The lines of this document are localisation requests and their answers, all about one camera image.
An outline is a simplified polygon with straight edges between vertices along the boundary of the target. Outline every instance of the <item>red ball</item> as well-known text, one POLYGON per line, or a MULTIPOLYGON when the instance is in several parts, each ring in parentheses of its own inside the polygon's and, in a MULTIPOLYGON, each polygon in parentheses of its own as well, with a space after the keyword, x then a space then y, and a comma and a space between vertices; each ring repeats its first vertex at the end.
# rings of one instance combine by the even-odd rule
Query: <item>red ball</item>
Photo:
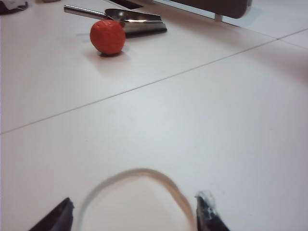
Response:
POLYGON ((100 20, 94 23, 90 31, 93 46, 107 55, 119 53, 124 46, 125 38, 123 28, 113 20, 100 20))

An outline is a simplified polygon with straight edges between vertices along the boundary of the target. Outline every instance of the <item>dark object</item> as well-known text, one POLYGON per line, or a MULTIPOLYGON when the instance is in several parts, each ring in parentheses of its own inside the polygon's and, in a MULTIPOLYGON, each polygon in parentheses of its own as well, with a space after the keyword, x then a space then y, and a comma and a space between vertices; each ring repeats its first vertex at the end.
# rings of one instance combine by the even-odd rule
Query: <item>dark object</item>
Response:
POLYGON ((113 1, 114 3, 119 4, 121 6, 124 6, 124 7, 128 8, 130 10, 143 7, 141 5, 138 5, 134 2, 127 1, 127 0, 110 0, 110 1, 113 1))
POLYGON ((175 2, 211 11, 231 18, 242 17, 251 0, 173 0, 175 2))
POLYGON ((26 8, 28 8, 28 2, 26 1, 24 5, 18 6, 17 8, 9 10, 3 1, 0 1, 0 14, 9 14, 9 13, 15 13, 19 11, 23 11, 26 8))
POLYGON ((43 2, 54 2, 54 1, 60 1, 60 0, 43 0, 43 2))
POLYGON ((204 197, 196 198, 198 231, 230 231, 204 197))
POLYGON ((73 203, 67 197, 29 231, 70 231, 73 208, 73 203))

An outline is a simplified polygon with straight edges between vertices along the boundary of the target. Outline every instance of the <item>metal scoop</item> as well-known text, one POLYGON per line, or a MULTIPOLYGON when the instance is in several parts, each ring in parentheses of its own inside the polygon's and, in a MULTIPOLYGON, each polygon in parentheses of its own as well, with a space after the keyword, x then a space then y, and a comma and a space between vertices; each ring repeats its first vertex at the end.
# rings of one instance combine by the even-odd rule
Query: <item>metal scoop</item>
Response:
POLYGON ((64 12, 100 20, 115 20, 123 26, 126 35, 167 31, 165 23, 157 14, 140 13, 121 9, 106 9, 105 13, 102 13, 71 5, 65 5, 64 12))

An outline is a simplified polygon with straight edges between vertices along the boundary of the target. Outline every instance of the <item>metal bracket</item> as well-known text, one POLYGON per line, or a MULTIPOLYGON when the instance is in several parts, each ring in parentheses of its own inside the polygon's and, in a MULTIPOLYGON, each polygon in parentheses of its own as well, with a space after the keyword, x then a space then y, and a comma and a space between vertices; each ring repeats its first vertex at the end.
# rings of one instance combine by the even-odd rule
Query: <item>metal bracket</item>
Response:
POLYGON ((220 14, 215 14, 215 22, 222 22, 222 15, 220 14))

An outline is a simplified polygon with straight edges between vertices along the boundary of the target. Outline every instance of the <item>scoop handle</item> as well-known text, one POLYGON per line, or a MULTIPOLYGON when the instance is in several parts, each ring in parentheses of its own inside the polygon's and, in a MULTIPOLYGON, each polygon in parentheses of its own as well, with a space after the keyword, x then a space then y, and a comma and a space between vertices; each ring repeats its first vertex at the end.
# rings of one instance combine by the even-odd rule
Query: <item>scoop handle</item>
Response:
POLYGON ((71 5, 64 5, 64 12, 100 20, 109 19, 109 17, 105 13, 71 5))

